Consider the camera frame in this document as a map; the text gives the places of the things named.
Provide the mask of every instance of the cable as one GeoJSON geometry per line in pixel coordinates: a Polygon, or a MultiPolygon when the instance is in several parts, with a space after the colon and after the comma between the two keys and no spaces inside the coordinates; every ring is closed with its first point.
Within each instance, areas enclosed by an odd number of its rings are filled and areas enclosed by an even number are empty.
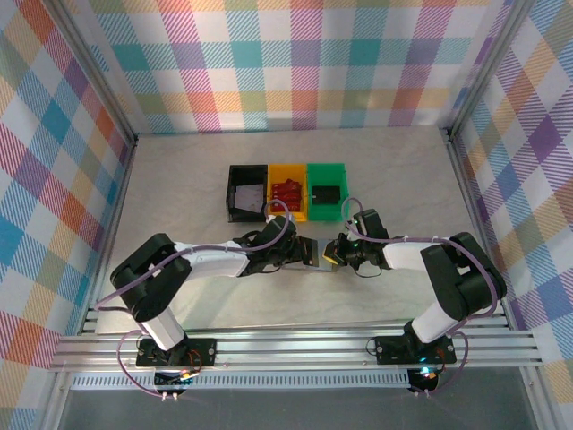
{"type": "MultiPolygon", "coordinates": [[[[150,278],[151,276],[153,276],[153,274],[156,271],[160,271],[161,269],[163,269],[165,266],[167,266],[170,262],[172,262],[174,259],[179,258],[183,255],[187,255],[187,254],[191,254],[197,251],[229,251],[232,253],[256,253],[257,251],[261,251],[263,249],[269,248],[271,246],[273,246],[274,244],[276,244],[281,238],[282,236],[285,235],[285,233],[287,232],[288,229],[288,218],[289,218],[289,210],[287,205],[280,201],[280,200],[271,200],[270,202],[267,202],[267,204],[265,205],[265,214],[267,214],[267,209],[269,208],[269,206],[272,203],[278,203],[280,205],[282,205],[283,209],[285,210],[285,219],[286,222],[283,226],[283,228],[280,230],[280,233],[278,233],[277,237],[275,237],[274,239],[270,240],[269,242],[267,242],[264,245],[259,245],[259,246],[254,246],[252,248],[234,248],[234,247],[226,247],[226,246],[221,246],[221,245],[197,245],[197,246],[192,246],[189,248],[185,248],[181,251],[178,251],[174,254],[169,255],[166,259],[164,259],[163,261],[159,262],[158,264],[156,264],[152,269],[150,269],[149,271],[143,273],[138,279],[135,279],[133,281],[131,281],[130,283],[128,283],[127,285],[124,285],[123,287],[117,289],[116,291],[114,291],[113,293],[109,294],[108,296],[105,296],[104,298],[102,298],[101,300],[99,300],[96,305],[94,306],[94,309],[97,311],[106,311],[108,309],[103,308],[102,306],[109,302],[110,300],[112,300],[113,298],[116,298],[118,296],[121,296],[123,293],[129,291],[132,288],[137,287],[138,285],[140,285],[144,280],[146,280],[147,278],[150,278]]],[[[119,311],[119,310],[123,310],[122,312],[128,312],[129,314],[131,314],[129,312],[128,309],[126,308],[122,308],[122,307],[116,307],[114,306],[113,309],[109,309],[109,310],[114,310],[114,311],[119,311]]]]}
{"type": "MultiPolygon", "coordinates": [[[[340,208],[340,213],[342,214],[342,219],[346,219],[345,209],[346,209],[346,206],[348,205],[349,202],[358,203],[358,206],[360,207],[360,211],[363,211],[363,206],[358,201],[358,199],[356,199],[355,197],[348,197],[346,200],[343,201],[342,206],[340,208]]],[[[432,393],[442,391],[444,389],[444,387],[448,386],[450,383],[455,381],[460,376],[462,370],[464,370],[464,367],[466,366],[466,363],[467,363],[467,356],[469,353],[469,340],[468,340],[465,333],[463,333],[462,331],[457,331],[457,330],[460,329],[461,327],[463,327],[467,323],[468,320],[473,320],[473,319],[477,319],[477,318],[487,318],[487,317],[492,316],[493,313],[495,312],[495,309],[497,307],[499,299],[498,299],[497,290],[495,289],[495,286],[493,285],[493,281],[492,281],[492,278],[490,277],[490,274],[487,272],[487,270],[482,266],[482,264],[469,251],[467,251],[463,246],[461,246],[461,245],[459,245],[456,242],[453,242],[451,240],[442,239],[439,237],[434,237],[434,238],[414,237],[414,238],[412,238],[412,237],[407,237],[407,236],[401,237],[399,239],[375,239],[373,237],[368,237],[368,236],[365,236],[365,235],[361,234],[360,232],[358,232],[354,228],[352,221],[347,219],[345,221],[345,224],[348,227],[348,230],[350,230],[352,233],[354,233],[357,237],[360,237],[361,239],[366,240],[368,242],[373,242],[373,243],[377,243],[377,244],[399,244],[402,242],[430,243],[431,244],[431,243],[438,242],[438,243],[450,245],[450,246],[454,247],[456,250],[458,250],[460,253],[462,253],[475,266],[475,268],[480,272],[480,274],[485,279],[485,282],[487,283],[488,289],[490,290],[490,293],[492,295],[492,305],[483,314],[470,315],[464,321],[460,322],[459,324],[457,324],[455,327],[453,327],[449,331],[449,333],[451,333],[452,337],[461,336],[464,339],[466,347],[465,347],[465,351],[464,351],[464,357],[462,358],[462,361],[459,365],[459,368],[451,376],[451,378],[449,378],[446,381],[446,383],[444,383],[441,387],[438,387],[432,393]]],[[[370,351],[368,351],[368,343],[366,343],[366,351],[370,354],[370,351]]]]}
{"type": "Polygon", "coordinates": [[[140,351],[140,344],[141,344],[141,338],[145,336],[145,333],[142,331],[141,334],[137,337],[137,340],[135,341],[135,349],[137,349],[137,351],[140,351]]]}
{"type": "Polygon", "coordinates": [[[376,353],[372,353],[372,352],[368,349],[368,345],[370,344],[370,342],[372,342],[372,341],[375,340],[375,339],[376,339],[376,337],[369,338],[368,341],[366,342],[366,346],[364,347],[364,349],[366,349],[366,352],[367,352],[368,354],[370,354],[371,356],[374,356],[374,357],[376,357],[376,353]]]}
{"type": "Polygon", "coordinates": [[[441,369],[438,374],[443,374],[446,371],[446,355],[444,354],[443,349],[436,348],[438,351],[438,355],[441,357],[441,369]]]}
{"type": "MultiPolygon", "coordinates": [[[[283,208],[285,209],[285,219],[286,222],[283,226],[283,228],[280,230],[280,232],[278,233],[278,236],[275,237],[274,239],[270,240],[268,243],[264,244],[264,245],[259,245],[259,246],[255,246],[252,248],[229,248],[226,246],[221,246],[221,245],[197,245],[197,246],[192,246],[190,248],[185,248],[182,251],[179,251],[177,253],[171,254],[169,255],[166,259],[164,259],[163,261],[159,262],[157,265],[155,265],[152,269],[150,269],[149,271],[147,271],[146,273],[144,273],[143,275],[141,275],[138,279],[133,280],[132,282],[128,283],[127,285],[117,289],[115,292],[113,292],[112,294],[102,298],[101,300],[99,300],[96,305],[94,306],[94,309],[97,311],[117,311],[117,312],[124,312],[124,313],[128,313],[129,315],[131,315],[131,312],[129,312],[129,309],[125,308],[125,307],[121,307],[121,306],[104,306],[105,303],[109,302],[110,300],[112,300],[115,297],[121,296],[123,293],[125,293],[126,291],[129,291],[132,288],[137,287],[138,285],[140,285],[144,280],[146,280],[147,278],[151,277],[153,275],[153,273],[155,273],[156,271],[159,271],[161,269],[163,269],[165,266],[167,266],[170,262],[172,262],[175,258],[178,258],[182,255],[186,255],[186,254],[190,254],[196,251],[230,251],[230,252],[234,252],[234,253],[253,253],[253,252],[257,252],[260,250],[263,250],[265,248],[268,248],[270,246],[273,246],[274,244],[276,244],[281,238],[282,236],[285,235],[285,233],[287,232],[287,228],[288,228],[288,217],[289,217],[289,211],[288,211],[288,207],[286,204],[284,204],[282,201],[280,200],[271,200],[270,202],[267,203],[267,205],[265,206],[265,213],[267,212],[267,209],[269,207],[269,205],[271,203],[279,203],[283,206],[283,208]]],[[[147,394],[154,396],[154,397],[159,397],[160,399],[164,399],[163,395],[159,394],[156,391],[152,391],[149,390],[147,388],[145,388],[143,385],[141,385],[140,383],[138,383],[135,378],[133,378],[129,372],[127,372],[127,369],[125,368],[124,364],[122,363],[121,360],[121,347],[124,344],[125,340],[133,335],[133,334],[139,334],[140,336],[143,334],[147,334],[147,331],[145,330],[145,328],[143,327],[143,325],[139,322],[137,322],[137,324],[140,326],[139,330],[132,330],[129,331],[128,333],[126,333],[117,343],[117,350],[115,351],[115,355],[117,357],[117,364],[119,364],[120,368],[122,369],[122,372],[125,374],[125,376],[127,377],[127,379],[129,379],[133,385],[135,385],[137,388],[139,388],[140,390],[146,392],[147,394]]],[[[199,355],[199,353],[197,353],[197,351],[194,351],[195,354],[197,354],[199,356],[199,359],[201,361],[201,356],[199,355]]]]}
{"type": "Polygon", "coordinates": [[[464,367],[467,364],[467,356],[469,355],[469,339],[467,338],[466,334],[463,333],[462,331],[456,331],[455,333],[452,334],[452,337],[453,336],[461,336],[464,339],[464,343],[465,343],[464,357],[462,358],[462,361],[459,364],[458,369],[456,369],[456,372],[454,372],[454,374],[442,386],[433,390],[432,394],[436,394],[438,392],[443,391],[448,385],[450,385],[451,383],[456,381],[457,378],[459,378],[459,376],[462,374],[462,371],[464,370],[464,367]]]}
{"type": "Polygon", "coordinates": [[[382,274],[382,269],[380,269],[380,273],[378,273],[377,275],[368,275],[368,276],[361,275],[360,273],[358,273],[358,271],[356,269],[355,269],[355,274],[357,277],[364,278],[365,280],[367,280],[369,278],[378,278],[382,274]]]}
{"type": "Polygon", "coordinates": [[[119,342],[117,342],[117,349],[115,350],[115,356],[117,357],[117,364],[119,364],[119,366],[122,369],[122,372],[124,372],[124,375],[127,377],[127,379],[129,379],[133,385],[135,385],[137,388],[139,388],[140,390],[142,390],[143,392],[146,392],[147,394],[149,394],[150,396],[154,396],[154,397],[159,397],[160,399],[163,399],[163,396],[161,394],[159,394],[157,391],[152,391],[149,388],[145,388],[143,385],[141,385],[140,383],[138,383],[135,378],[133,376],[131,376],[129,374],[129,372],[127,372],[127,369],[125,368],[124,364],[122,363],[122,358],[121,358],[121,348],[122,345],[124,344],[124,342],[127,340],[127,338],[129,338],[130,336],[134,335],[134,334],[140,334],[142,335],[143,333],[141,332],[141,330],[131,330],[129,333],[126,333],[120,340],[119,342]]]}
{"type": "MultiPolygon", "coordinates": [[[[348,203],[351,201],[352,202],[359,202],[358,199],[356,199],[355,197],[348,197],[346,200],[344,200],[344,202],[342,203],[342,206],[340,207],[340,213],[342,214],[342,219],[346,219],[345,209],[346,209],[346,206],[348,205],[348,203]]],[[[470,253],[469,251],[467,251],[462,245],[459,245],[456,242],[453,242],[449,239],[443,239],[440,237],[428,238],[428,237],[407,237],[407,236],[405,236],[405,237],[401,237],[398,239],[375,239],[373,237],[368,237],[368,236],[365,236],[365,235],[361,234],[360,232],[358,232],[358,230],[356,230],[354,228],[352,221],[349,221],[347,219],[345,221],[345,224],[348,227],[348,229],[352,233],[355,234],[355,236],[360,237],[361,239],[366,240],[368,242],[373,242],[375,244],[400,244],[402,242],[413,242],[413,243],[418,243],[418,244],[425,244],[425,243],[432,244],[432,243],[437,242],[440,244],[450,245],[453,248],[456,248],[456,250],[458,250],[460,253],[462,253],[475,266],[475,268],[480,272],[480,274],[485,279],[485,282],[487,283],[488,289],[490,290],[490,293],[492,294],[492,305],[483,314],[470,315],[468,318],[466,318],[464,321],[462,321],[456,327],[451,329],[450,332],[453,332],[453,331],[463,327],[466,324],[467,320],[474,320],[476,318],[487,318],[487,317],[492,316],[493,313],[495,312],[495,309],[498,305],[498,293],[495,289],[495,286],[493,285],[492,278],[490,277],[490,274],[487,272],[487,270],[482,266],[482,264],[474,257],[474,255],[472,253],[470,253]]]]}
{"type": "Polygon", "coordinates": [[[259,274],[261,275],[269,275],[271,273],[277,273],[283,268],[283,266],[278,266],[274,271],[260,271],[259,274]]]}
{"type": "Polygon", "coordinates": [[[195,349],[192,349],[191,352],[188,352],[187,355],[189,356],[189,360],[191,362],[191,368],[197,372],[197,374],[201,371],[201,369],[203,368],[203,360],[201,358],[201,354],[199,354],[199,352],[197,352],[195,349]],[[193,365],[193,355],[195,354],[197,356],[197,358],[199,358],[199,368],[195,368],[195,366],[193,365]]]}

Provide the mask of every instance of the aluminum rail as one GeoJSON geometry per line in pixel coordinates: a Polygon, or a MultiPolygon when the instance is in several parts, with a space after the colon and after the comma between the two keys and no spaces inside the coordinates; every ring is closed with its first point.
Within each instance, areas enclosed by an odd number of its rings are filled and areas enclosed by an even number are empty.
{"type": "MultiPolygon", "coordinates": [[[[215,329],[188,331],[191,338],[218,340],[213,367],[203,372],[356,370],[365,368],[416,368],[418,365],[377,365],[366,343],[375,336],[399,336],[403,324],[383,323],[370,327],[342,329],[215,329]]],[[[530,331],[511,331],[490,321],[466,326],[469,338],[468,366],[539,366],[541,356],[530,331]]],[[[121,335],[82,335],[61,339],[51,370],[54,372],[119,372],[115,349],[121,335]]],[[[122,359],[131,372],[149,371],[135,367],[136,337],[122,348],[122,359]]],[[[455,338],[458,363],[464,354],[464,341],[455,338]]]]}

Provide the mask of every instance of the plaid wall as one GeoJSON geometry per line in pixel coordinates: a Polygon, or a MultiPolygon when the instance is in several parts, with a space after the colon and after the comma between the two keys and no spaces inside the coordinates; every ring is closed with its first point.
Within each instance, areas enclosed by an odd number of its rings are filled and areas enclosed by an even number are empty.
{"type": "Polygon", "coordinates": [[[444,127],[450,127],[453,125],[454,120],[459,114],[459,111],[464,106],[469,91],[474,85],[475,79],[477,78],[479,72],[482,70],[483,63],[492,52],[493,42],[500,34],[501,29],[503,29],[503,24],[507,20],[509,11],[511,11],[511,7],[515,2],[516,0],[504,0],[503,6],[499,9],[498,15],[495,18],[495,22],[490,27],[490,30],[487,33],[487,38],[485,38],[480,52],[475,58],[474,63],[472,64],[472,68],[466,76],[466,80],[464,81],[464,85],[458,93],[458,97],[456,98],[454,106],[449,112],[448,119],[442,124],[444,127]]]}
{"type": "Polygon", "coordinates": [[[539,0],[458,145],[521,328],[573,426],[573,0],[539,0]]]}
{"type": "Polygon", "coordinates": [[[31,428],[127,145],[39,0],[0,1],[0,428],[31,428]]]}
{"type": "Polygon", "coordinates": [[[143,133],[436,124],[503,22],[503,0],[66,3],[143,133]]]}

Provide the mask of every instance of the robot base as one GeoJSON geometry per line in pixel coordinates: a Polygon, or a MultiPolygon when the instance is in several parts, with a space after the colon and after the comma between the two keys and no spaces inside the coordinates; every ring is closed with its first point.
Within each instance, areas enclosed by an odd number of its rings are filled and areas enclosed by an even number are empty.
{"type": "Polygon", "coordinates": [[[217,340],[185,338],[166,352],[155,340],[147,338],[138,343],[137,350],[135,365],[138,367],[209,367],[215,365],[217,340]]]}
{"type": "Polygon", "coordinates": [[[451,338],[442,336],[425,348],[411,348],[407,336],[377,336],[374,340],[376,362],[379,365],[452,365],[456,350],[451,338]]]}

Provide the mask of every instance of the metal frame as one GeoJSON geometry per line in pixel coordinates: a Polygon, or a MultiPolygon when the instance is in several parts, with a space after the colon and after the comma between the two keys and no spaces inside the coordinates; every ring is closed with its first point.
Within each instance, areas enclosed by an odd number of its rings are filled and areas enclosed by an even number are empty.
{"type": "MultiPolygon", "coordinates": [[[[446,130],[442,130],[442,136],[451,159],[452,167],[454,168],[454,173],[458,180],[459,188],[464,197],[464,201],[466,202],[467,210],[470,213],[472,224],[474,224],[477,239],[482,242],[485,252],[488,255],[492,255],[492,249],[487,240],[487,236],[485,235],[485,230],[476,215],[479,213],[477,210],[477,203],[474,195],[471,193],[471,187],[466,172],[462,168],[463,163],[458,148],[449,138],[446,130]]],[[[509,327],[516,329],[517,322],[511,311],[511,307],[508,305],[507,299],[502,299],[501,303],[506,311],[505,315],[508,319],[509,327]]],[[[563,420],[563,415],[559,411],[558,402],[556,401],[551,388],[549,388],[547,375],[545,374],[543,367],[524,366],[520,370],[526,387],[526,393],[535,415],[535,421],[539,428],[542,428],[543,430],[567,428],[565,421],[563,420]]]]}
{"type": "Polygon", "coordinates": [[[57,28],[64,35],[65,41],[75,54],[83,72],[101,98],[107,112],[114,119],[118,130],[122,133],[124,139],[135,143],[137,141],[136,133],[132,129],[127,116],[125,116],[119,101],[115,98],[114,92],[98,66],[98,62],[74,24],[72,16],[60,0],[44,0],[43,3],[56,23],[57,28]]]}
{"type": "Polygon", "coordinates": [[[454,119],[454,124],[450,129],[452,136],[458,135],[469,117],[474,113],[477,103],[482,98],[485,89],[490,83],[490,79],[498,70],[503,57],[507,54],[509,47],[511,46],[511,42],[513,42],[521,24],[526,19],[535,2],[536,0],[514,1],[511,6],[511,10],[509,11],[508,18],[503,23],[500,34],[493,42],[492,50],[483,63],[482,70],[475,78],[466,101],[459,110],[458,116],[454,119]]]}
{"type": "Polygon", "coordinates": [[[89,312],[96,304],[99,298],[101,289],[103,288],[104,282],[106,280],[107,266],[111,259],[112,249],[115,242],[115,237],[117,236],[117,230],[119,229],[119,221],[122,216],[122,210],[124,209],[125,196],[127,195],[127,188],[129,185],[129,180],[132,175],[133,162],[135,161],[135,152],[137,149],[137,143],[135,143],[127,154],[127,162],[125,165],[124,178],[119,187],[119,194],[117,196],[117,202],[109,221],[108,233],[104,238],[104,243],[102,246],[102,252],[94,272],[93,281],[90,283],[89,293],[87,300],[84,301],[81,308],[81,318],[78,321],[75,332],[80,334],[84,332],[84,327],[87,322],[90,321],[89,312]]]}
{"type": "MultiPolygon", "coordinates": [[[[320,326],[207,329],[188,331],[193,338],[218,340],[217,358],[204,372],[221,371],[302,371],[395,370],[420,365],[377,365],[366,352],[366,343],[375,336],[399,336],[405,322],[363,322],[355,326],[320,326]]],[[[470,341],[467,365],[474,367],[539,366],[541,356],[529,331],[509,329],[504,314],[474,320],[465,328],[470,341]]],[[[63,338],[52,363],[55,372],[119,372],[115,350],[121,335],[82,335],[63,338]]],[[[123,362],[135,367],[137,336],[128,338],[122,348],[123,362]]],[[[458,363],[464,342],[454,339],[458,363]]]]}

